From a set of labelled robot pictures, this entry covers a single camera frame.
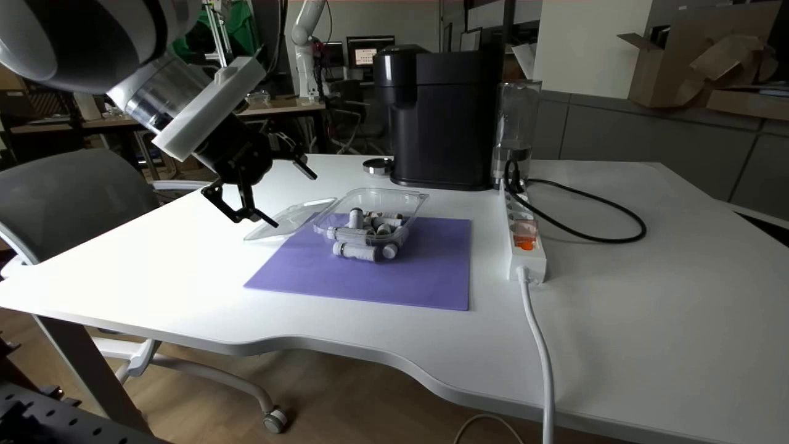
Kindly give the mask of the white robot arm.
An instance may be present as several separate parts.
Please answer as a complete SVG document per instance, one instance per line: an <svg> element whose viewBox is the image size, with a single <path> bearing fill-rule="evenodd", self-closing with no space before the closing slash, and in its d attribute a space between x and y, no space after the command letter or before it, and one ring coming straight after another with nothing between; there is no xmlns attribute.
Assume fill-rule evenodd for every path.
<svg viewBox="0 0 789 444"><path fill-rule="evenodd" d="M209 76L171 49L201 11L203 0L0 0L0 63L46 87L106 95L165 156L195 158L218 175L203 196L232 222L276 227L253 188L276 160L311 181L315 174L303 153L272 149L234 117L267 76L259 58L237 58Z"/></svg>

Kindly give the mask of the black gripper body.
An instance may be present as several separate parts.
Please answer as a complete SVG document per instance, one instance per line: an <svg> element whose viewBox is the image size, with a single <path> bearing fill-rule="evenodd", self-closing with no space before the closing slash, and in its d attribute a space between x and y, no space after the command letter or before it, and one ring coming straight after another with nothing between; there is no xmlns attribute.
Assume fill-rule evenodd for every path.
<svg viewBox="0 0 789 444"><path fill-rule="evenodd" d="M237 117L224 118L193 158L216 175L216 186L258 186L276 160L292 160L308 181L319 179L303 150L275 149Z"/></svg>

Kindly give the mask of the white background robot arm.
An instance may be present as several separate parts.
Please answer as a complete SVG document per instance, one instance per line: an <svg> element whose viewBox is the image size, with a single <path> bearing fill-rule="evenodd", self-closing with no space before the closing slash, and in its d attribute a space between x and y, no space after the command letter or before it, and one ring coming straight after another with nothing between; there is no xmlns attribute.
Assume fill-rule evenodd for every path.
<svg viewBox="0 0 789 444"><path fill-rule="evenodd" d="M302 102L319 102L319 79L313 63L313 39L319 21L323 17L328 0L302 0L302 7L290 29L292 45L292 76L297 82L297 95Z"/></svg>

